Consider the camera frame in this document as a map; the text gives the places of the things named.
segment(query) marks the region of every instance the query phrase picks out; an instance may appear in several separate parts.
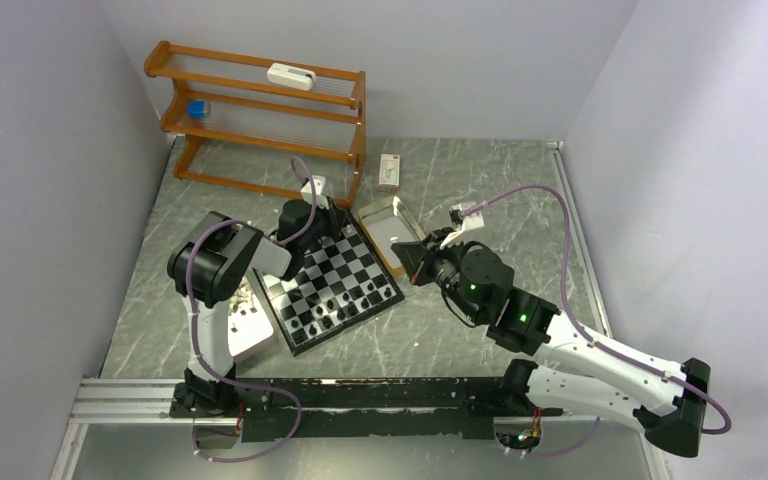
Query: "blue cube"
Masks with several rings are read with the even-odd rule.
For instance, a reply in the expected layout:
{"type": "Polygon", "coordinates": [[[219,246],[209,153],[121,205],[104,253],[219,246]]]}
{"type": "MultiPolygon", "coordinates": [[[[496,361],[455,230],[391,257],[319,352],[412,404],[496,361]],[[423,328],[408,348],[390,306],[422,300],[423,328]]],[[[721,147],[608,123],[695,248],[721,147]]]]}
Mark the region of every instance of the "blue cube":
{"type": "Polygon", "coordinates": [[[210,116],[210,102],[194,100],[187,105],[187,114],[192,118],[207,118],[210,116]]]}

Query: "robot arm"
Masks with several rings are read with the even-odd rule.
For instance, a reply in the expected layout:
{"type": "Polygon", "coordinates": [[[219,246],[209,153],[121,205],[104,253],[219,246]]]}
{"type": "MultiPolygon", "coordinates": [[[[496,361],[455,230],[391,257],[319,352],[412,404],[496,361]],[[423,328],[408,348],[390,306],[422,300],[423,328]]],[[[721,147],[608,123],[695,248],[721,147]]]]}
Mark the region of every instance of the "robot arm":
{"type": "MultiPolygon", "coordinates": [[[[324,178],[314,177],[317,192],[324,178]]],[[[226,378],[236,377],[234,359],[228,348],[228,303],[239,288],[249,268],[290,280],[304,266],[304,255],[323,237],[339,239],[347,212],[338,208],[332,198],[317,194],[317,209],[312,222],[312,196],[309,183],[301,190],[303,199],[284,203],[278,229],[273,240],[263,231],[247,224],[229,225],[213,232],[202,244],[193,261],[192,288],[197,300],[199,347],[207,364],[226,378]]],[[[187,263],[199,238],[215,225],[230,220],[217,212],[208,213],[175,249],[167,263],[167,274],[181,294],[188,318],[193,315],[187,297],[185,275],[187,263]]],[[[222,412],[235,404],[233,388],[217,382],[196,357],[190,345],[190,359],[184,373],[185,385],[192,402],[207,411],[222,412]]]]}
{"type": "Polygon", "coordinates": [[[392,249],[413,285],[435,283],[444,301],[451,300],[476,326],[486,325],[487,336],[499,346],[584,374],[515,360],[505,375],[509,390],[519,389],[511,401],[520,402],[523,410],[561,407],[595,414],[644,432],[651,443],[670,453],[696,456],[705,403],[667,378],[707,392],[710,367],[697,359],[683,364],[663,360],[587,327],[576,329],[557,306],[514,287],[513,269],[496,253],[469,241],[484,222],[480,213],[461,220],[460,210],[467,206],[451,212],[455,228],[435,230],[419,242],[394,243],[392,249]],[[667,374],[661,378],[636,368],[596,348],[597,342],[667,374]]]}

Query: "chessboard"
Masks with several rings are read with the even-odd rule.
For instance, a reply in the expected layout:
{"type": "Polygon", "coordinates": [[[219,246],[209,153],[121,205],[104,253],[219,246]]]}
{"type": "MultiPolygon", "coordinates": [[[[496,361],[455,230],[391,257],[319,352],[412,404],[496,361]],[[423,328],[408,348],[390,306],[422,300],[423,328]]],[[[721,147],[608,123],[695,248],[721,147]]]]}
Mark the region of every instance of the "chessboard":
{"type": "Polygon", "coordinates": [[[294,279],[255,278],[294,356],[405,298],[351,213],[342,238],[308,251],[294,279]]]}

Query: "white wall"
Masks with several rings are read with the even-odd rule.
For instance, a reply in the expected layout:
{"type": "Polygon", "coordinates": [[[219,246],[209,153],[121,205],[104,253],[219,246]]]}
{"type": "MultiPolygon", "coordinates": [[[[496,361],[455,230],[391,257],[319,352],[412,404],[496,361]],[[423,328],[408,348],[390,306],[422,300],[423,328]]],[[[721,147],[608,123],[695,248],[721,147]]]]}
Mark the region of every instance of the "white wall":
{"type": "MultiPolygon", "coordinates": [[[[569,131],[636,3],[103,0],[140,72],[162,39],[365,70],[370,135],[543,140],[569,131]]],[[[162,112],[171,83],[143,80],[162,112]]]]}
{"type": "Polygon", "coordinates": [[[165,164],[95,2],[0,1],[0,479],[49,478],[165,164]]]}
{"type": "Polygon", "coordinates": [[[768,478],[768,1],[641,1],[566,147],[616,335],[734,418],[676,479],[768,478]]]}

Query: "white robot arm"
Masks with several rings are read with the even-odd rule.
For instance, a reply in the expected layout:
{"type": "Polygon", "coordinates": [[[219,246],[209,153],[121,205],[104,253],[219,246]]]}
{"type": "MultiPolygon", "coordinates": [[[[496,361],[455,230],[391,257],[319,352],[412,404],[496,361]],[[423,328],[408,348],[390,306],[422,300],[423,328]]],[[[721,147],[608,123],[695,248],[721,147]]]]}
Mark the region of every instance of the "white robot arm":
{"type": "MultiPolygon", "coordinates": [[[[563,373],[514,360],[506,382],[522,388],[511,401],[520,402],[523,411],[561,407],[614,420],[644,432],[663,450],[696,456],[705,400],[694,390],[707,393],[710,367],[697,359],[680,364],[635,350],[573,322],[557,306],[514,287],[513,269],[487,246],[472,240],[484,221],[481,213],[461,218],[470,206],[452,209],[454,228],[435,230],[422,241],[394,243],[392,249],[412,284],[435,283],[447,306],[454,303],[471,326],[486,325],[487,336],[499,346],[525,353],[543,365],[557,362],[580,372],[563,373]]],[[[511,446],[528,449],[527,445],[511,446]]]]}

